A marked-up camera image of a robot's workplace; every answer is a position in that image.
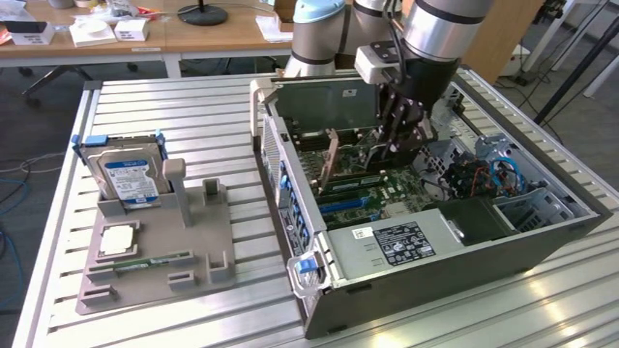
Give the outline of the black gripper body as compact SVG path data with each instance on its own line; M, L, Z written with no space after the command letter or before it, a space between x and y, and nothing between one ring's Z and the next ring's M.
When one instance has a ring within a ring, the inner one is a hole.
M441 99L461 59L438 62L425 58L407 58L403 63L403 77L397 78L393 87L397 93L421 103L423 109L431 109Z

